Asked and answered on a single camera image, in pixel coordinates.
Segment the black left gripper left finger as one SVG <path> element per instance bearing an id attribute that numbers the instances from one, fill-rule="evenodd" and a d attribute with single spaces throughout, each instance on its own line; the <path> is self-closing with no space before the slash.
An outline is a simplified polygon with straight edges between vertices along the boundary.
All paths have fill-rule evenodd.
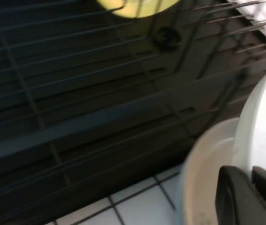
<path id="1" fill-rule="evenodd" d="M 220 225 L 252 225 L 252 178 L 236 166 L 219 169 L 215 209 Z"/>

